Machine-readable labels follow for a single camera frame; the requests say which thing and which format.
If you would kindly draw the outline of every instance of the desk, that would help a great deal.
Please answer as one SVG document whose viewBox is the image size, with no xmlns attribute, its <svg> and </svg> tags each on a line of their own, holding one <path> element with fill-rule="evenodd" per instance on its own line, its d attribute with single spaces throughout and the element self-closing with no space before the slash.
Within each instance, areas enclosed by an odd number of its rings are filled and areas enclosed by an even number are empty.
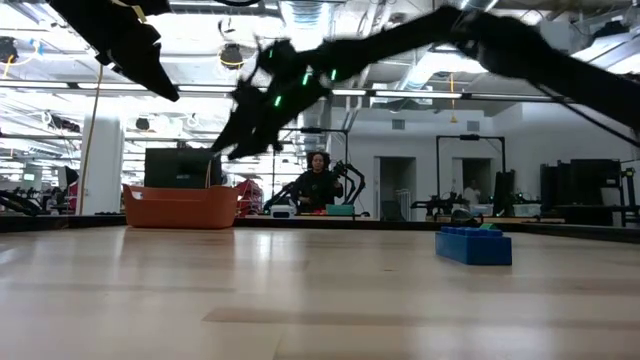
<svg viewBox="0 0 640 360">
<path fill-rule="evenodd" d="M 561 218 L 541 218 L 538 221 L 536 218 L 532 217 L 497 217 L 497 216 L 487 216 L 482 219 L 479 217 L 474 218 L 479 223 L 485 224 L 521 224 L 521 223 L 545 223 L 545 224 L 564 224 L 564 219 Z M 440 215 L 437 217 L 437 221 L 427 220 L 427 222 L 438 222 L 438 223 L 450 223 L 451 216 Z"/>
<path fill-rule="evenodd" d="M 640 358 L 637 246 L 510 236 L 507 268 L 426 231 L 3 234 L 2 358 Z"/>
</svg>

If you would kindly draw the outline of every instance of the computer monitor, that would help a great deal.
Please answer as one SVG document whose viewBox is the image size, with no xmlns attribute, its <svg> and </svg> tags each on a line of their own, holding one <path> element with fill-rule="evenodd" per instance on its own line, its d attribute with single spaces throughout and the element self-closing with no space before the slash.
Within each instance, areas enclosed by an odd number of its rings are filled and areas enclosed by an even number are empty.
<svg viewBox="0 0 640 360">
<path fill-rule="evenodd" d="M 207 169 L 211 162 L 209 183 Z M 204 189 L 222 184 L 220 155 L 209 149 L 146 149 L 144 186 L 173 189 Z"/>
<path fill-rule="evenodd" d="M 620 162 L 610 159 L 571 160 L 573 203 L 602 205 L 603 188 L 620 187 Z"/>
</svg>

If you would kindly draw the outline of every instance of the orange basket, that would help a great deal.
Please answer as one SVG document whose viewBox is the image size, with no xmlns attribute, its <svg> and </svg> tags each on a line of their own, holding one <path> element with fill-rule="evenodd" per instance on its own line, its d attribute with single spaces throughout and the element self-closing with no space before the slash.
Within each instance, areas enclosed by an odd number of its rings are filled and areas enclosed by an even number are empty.
<svg viewBox="0 0 640 360">
<path fill-rule="evenodd" d="M 141 228 L 224 229 L 233 225 L 238 190 L 159 189 L 123 185 L 127 224 Z M 136 199 L 133 193 L 139 193 Z"/>
</svg>

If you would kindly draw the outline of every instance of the blue lego brick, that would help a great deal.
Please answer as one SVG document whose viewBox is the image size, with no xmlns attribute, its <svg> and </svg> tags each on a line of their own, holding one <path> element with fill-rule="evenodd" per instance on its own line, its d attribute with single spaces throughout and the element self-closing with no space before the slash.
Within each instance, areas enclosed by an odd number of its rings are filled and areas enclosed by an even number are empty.
<svg viewBox="0 0 640 360">
<path fill-rule="evenodd" d="M 467 265 L 511 265 L 511 238 L 500 230 L 442 227 L 436 254 Z"/>
</svg>

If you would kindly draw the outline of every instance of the person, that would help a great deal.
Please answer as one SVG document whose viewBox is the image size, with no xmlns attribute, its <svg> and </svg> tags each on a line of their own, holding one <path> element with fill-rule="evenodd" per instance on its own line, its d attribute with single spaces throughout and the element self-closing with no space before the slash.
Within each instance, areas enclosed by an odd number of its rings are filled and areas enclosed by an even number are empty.
<svg viewBox="0 0 640 360">
<path fill-rule="evenodd" d="M 299 203 L 299 213 L 325 210 L 327 204 L 335 204 L 335 197 L 342 197 L 344 189 L 327 169 L 327 158 L 322 153 L 314 153 L 311 157 L 311 169 L 295 181 L 291 198 Z"/>
<path fill-rule="evenodd" d="M 480 203 L 480 190 L 475 180 L 471 180 L 471 184 L 464 189 L 462 198 L 469 202 L 469 205 L 477 205 Z"/>
</svg>

